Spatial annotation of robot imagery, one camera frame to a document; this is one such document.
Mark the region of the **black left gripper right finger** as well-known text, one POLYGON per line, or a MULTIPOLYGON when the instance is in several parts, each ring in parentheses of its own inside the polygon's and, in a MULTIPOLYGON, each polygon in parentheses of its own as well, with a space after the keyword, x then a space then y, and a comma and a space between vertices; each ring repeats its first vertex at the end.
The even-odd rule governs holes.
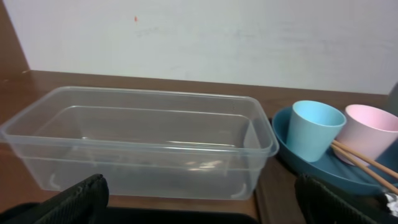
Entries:
POLYGON ((295 196, 309 224, 397 224, 397 217, 309 175, 295 181, 295 196))

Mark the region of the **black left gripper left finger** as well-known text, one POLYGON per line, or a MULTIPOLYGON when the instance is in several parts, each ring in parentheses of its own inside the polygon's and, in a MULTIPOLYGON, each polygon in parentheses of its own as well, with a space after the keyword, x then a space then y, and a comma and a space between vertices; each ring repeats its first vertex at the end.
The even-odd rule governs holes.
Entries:
POLYGON ((92 175, 42 203, 27 203, 6 210, 1 223, 94 223, 106 210, 109 189, 101 174, 92 175))

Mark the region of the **white tissue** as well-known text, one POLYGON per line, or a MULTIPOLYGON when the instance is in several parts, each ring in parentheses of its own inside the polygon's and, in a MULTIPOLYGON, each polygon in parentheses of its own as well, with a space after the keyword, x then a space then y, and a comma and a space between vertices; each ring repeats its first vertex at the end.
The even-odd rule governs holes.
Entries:
POLYGON ((386 206, 389 209, 389 213, 395 217, 398 217, 398 197, 396 194, 393 193, 385 193, 384 194, 387 203, 386 206))

